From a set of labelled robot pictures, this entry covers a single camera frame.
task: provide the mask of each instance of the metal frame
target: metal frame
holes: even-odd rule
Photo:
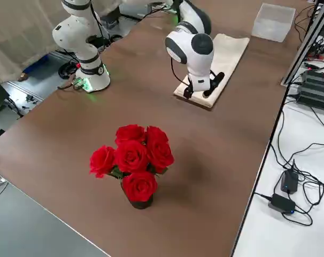
[[[324,5],[322,6],[318,17],[315,19],[313,25],[309,29],[305,36],[303,43],[301,44],[292,64],[290,65],[287,73],[282,79],[281,84],[287,86],[294,78],[297,70],[300,68],[301,63],[306,57],[311,45],[317,39],[322,27],[324,26]]]

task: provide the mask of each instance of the white table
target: white table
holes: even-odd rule
[[[306,148],[313,142],[324,143],[324,127],[308,107],[298,103],[289,103],[283,107],[283,111],[285,122],[281,133],[280,149],[286,159],[289,159],[292,153]],[[324,122],[324,111],[319,109],[315,111]],[[278,122],[275,136],[272,139],[272,145],[276,151],[278,151],[276,140],[281,123],[282,118]],[[284,164],[279,153],[277,156]],[[309,171],[324,183],[324,147],[314,146],[311,150],[296,155],[295,160],[300,169]],[[284,169],[277,164],[272,149],[267,149],[266,161],[259,171],[260,177],[256,180],[255,192],[271,196],[283,171]],[[312,201],[317,201],[318,187],[308,187],[306,191],[309,192],[309,198]],[[287,197],[280,190],[280,184],[276,193]],[[251,197],[251,204],[247,208],[233,257],[324,257],[324,196],[321,203],[310,212],[313,225],[309,227],[285,220],[281,213],[268,207],[268,201],[264,198],[255,194]],[[298,192],[291,198],[304,210],[309,209],[310,205],[305,200],[301,185],[298,185]],[[308,219],[299,213],[289,218],[308,222]]]

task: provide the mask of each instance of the green leaf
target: green leaf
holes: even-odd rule
[[[120,169],[117,166],[112,169],[111,174],[113,174],[117,178],[123,178],[124,177],[123,172],[121,172]]]
[[[161,175],[163,175],[164,173],[166,173],[167,172],[167,170],[168,170],[168,168],[165,168],[164,170],[162,170],[161,172],[159,172],[158,174],[161,174]]]
[[[156,169],[153,165],[150,165],[149,170],[152,174],[156,174]]]
[[[157,172],[157,171],[156,171],[156,168],[155,168],[153,165],[150,167],[150,172],[153,173],[153,174],[160,174],[160,175],[163,175],[164,173],[167,172],[167,170],[168,170],[168,168],[165,168],[165,169],[163,169],[161,172]]]

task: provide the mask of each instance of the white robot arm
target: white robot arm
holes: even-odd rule
[[[75,53],[81,65],[75,77],[81,79],[84,90],[92,92],[106,88],[110,84],[110,76],[98,49],[87,42],[91,36],[101,33],[99,28],[107,34],[99,16],[92,10],[91,0],[62,0],[62,6],[71,16],[53,30],[55,42]]]
[[[179,0],[177,4],[182,20],[167,36],[166,49],[174,60],[187,65],[189,83],[183,96],[189,99],[193,92],[204,91],[204,97],[208,97],[224,78],[224,73],[215,75],[211,71],[214,57],[213,40],[209,36],[211,20],[188,0]]]
[[[122,0],[122,2],[146,4],[155,0]],[[110,84],[110,77],[103,65],[98,50],[87,43],[90,36],[97,35],[99,29],[107,34],[94,12],[91,0],[62,0],[64,9],[71,14],[53,30],[55,42],[64,49],[73,51],[81,67],[75,76],[81,78],[87,92],[101,90]],[[208,97],[224,74],[215,75],[211,71],[214,56],[211,34],[211,20],[206,13],[195,7],[189,0],[174,0],[173,5],[180,11],[181,21],[166,38],[166,49],[172,59],[186,64],[188,68],[187,88],[184,97],[189,99],[193,92],[204,92]]]

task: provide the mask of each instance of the beige cloth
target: beige cloth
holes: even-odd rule
[[[215,74],[223,72],[225,74],[224,79],[221,81],[221,83],[219,83],[218,87],[208,98],[203,97],[203,92],[194,92],[189,100],[203,105],[204,107],[212,108],[217,98],[224,90],[232,73],[235,71],[238,62],[240,61],[246,47],[248,46],[249,41],[250,39],[248,39],[247,37],[243,39],[235,39],[224,34],[218,34],[213,40],[214,58],[211,70]],[[183,82],[187,84],[189,83],[188,76],[185,76]],[[186,85],[181,83],[174,91],[174,94],[179,97],[183,97],[185,88]]]
[[[102,16],[121,3],[149,0],[92,0]],[[0,0],[0,83],[19,78],[22,70],[57,49],[51,31],[69,14],[61,0]]]

